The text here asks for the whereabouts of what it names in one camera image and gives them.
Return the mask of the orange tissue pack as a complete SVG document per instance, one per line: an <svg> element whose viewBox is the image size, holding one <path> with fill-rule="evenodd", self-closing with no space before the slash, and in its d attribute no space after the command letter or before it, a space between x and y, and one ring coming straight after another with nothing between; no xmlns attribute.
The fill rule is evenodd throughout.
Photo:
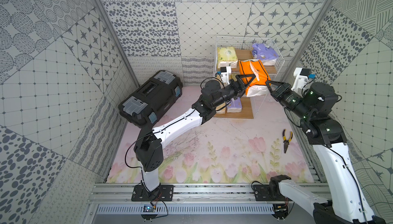
<svg viewBox="0 0 393 224"><path fill-rule="evenodd" d="M245 91L246 97L260 97L269 94L266 81L271 79L262 61L246 60L239 62L239 73L248 76L242 78L245 84L249 84Z"/></svg>

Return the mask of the yellow-green tissue pack top shelf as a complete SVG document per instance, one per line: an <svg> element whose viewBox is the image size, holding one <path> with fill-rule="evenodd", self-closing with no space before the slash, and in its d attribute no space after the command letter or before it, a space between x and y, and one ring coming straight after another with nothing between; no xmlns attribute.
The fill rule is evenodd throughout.
<svg viewBox="0 0 393 224"><path fill-rule="evenodd" d="M217 68L231 67L235 69L237 63L238 57L233 46L217 48Z"/></svg>

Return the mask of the purple dog tissue pack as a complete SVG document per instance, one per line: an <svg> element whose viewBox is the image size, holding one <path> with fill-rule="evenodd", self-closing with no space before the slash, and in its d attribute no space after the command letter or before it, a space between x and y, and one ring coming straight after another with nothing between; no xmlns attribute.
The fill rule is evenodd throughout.
<svg viewBox="0 0 393 224"><path fill-rule="evenodd" d="M279 54L273 47L266 46L264 43L253 44L251 54L254 59L261 61L264 66L274 66L279 60Z"/></svg>

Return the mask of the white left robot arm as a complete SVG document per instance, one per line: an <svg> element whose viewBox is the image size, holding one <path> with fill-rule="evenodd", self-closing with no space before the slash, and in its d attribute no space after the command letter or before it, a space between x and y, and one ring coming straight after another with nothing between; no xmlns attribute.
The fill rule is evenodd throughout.
<svg viewBox="0 0 393 224"><path fill-rule="evenodd" d="M243 74L235 78L230 79L227 86L215 77L208 78L200 97L188 111L162 126L140 131L134 142L134 152L141 167L141 185L148 194L159 191L158 168L164 160L163 149L185 132L209 121L220 105L226 106L232 99L241 98L256 76Z"/></svg>

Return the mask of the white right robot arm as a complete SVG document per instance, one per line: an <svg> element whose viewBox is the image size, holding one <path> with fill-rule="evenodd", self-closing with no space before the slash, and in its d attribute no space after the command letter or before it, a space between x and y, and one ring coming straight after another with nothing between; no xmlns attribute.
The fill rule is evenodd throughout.
<svg viewBox="0 0 393 224"><path fill-rule="evenodd" d="M288 83L267 81L266 84L271 96L285 110L299 117L299 126L321 162L331 199L314 195L286 175L271 178L270 194L294 201L313 216L317 224L385 223L367 203L350 160L344 130L329 115L340 100L334 88L315 82L301 96Z"/></svg>

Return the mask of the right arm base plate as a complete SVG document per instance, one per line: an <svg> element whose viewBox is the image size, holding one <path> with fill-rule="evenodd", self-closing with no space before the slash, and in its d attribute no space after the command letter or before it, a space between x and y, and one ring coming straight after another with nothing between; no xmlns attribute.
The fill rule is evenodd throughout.
<svg viewBox="0 0 393 224"><path fill-rule="evenodd" d="M269 192L268 185L256 184L251 188L256 201L285 201L285 198L281 195L273 196L273 194Z"/></svg>

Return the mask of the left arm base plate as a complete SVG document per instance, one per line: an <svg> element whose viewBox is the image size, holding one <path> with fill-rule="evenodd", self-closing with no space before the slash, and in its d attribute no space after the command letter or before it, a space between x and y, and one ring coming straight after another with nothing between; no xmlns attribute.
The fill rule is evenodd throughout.
<svg viewBox="0 0 393 224"><path fill-rule="evenodd" d="M174 185L162 185L158 188L148 191L142 184L134 187L132 201L172 201L174 194Z"/></svg>

